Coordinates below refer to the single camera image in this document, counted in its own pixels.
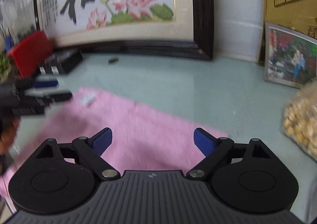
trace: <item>gray ribbed panel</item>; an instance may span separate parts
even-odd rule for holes
[[[79,208],[55,216],[17,212],[7,224],[301,224],[290,212],[253,216],[222,205],[180,171],[126,171]]]

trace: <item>metal screw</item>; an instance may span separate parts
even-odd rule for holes
[[[194,178],[200,178],[205,176],[205,172],[200,169],[193,169],[189,172],[189,175]]]
[[[110,177],[115,177],[118,172],[114,169],[106,169],[104,171],[102,171],[101,173],[104,177],[110,178]]]

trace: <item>white wall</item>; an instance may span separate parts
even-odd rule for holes
[[[215,54],[255,61],[264,0],[215,0]]]

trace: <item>circular disc cover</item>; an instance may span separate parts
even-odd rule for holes
[[[298,193],[291,172],[269,159],[227,165],[215,172],[211,187],[231,207],[262,214],[290,209]]]
[[[54,214],[82,204],[94,186],[94,176],[85,167],[43,158],[22,165],[9,183],[9,195],[17,209]]]

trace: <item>plastic bag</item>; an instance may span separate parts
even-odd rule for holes
[[[285,107],[284,133],[317,160],[317,81],[305,86]]]

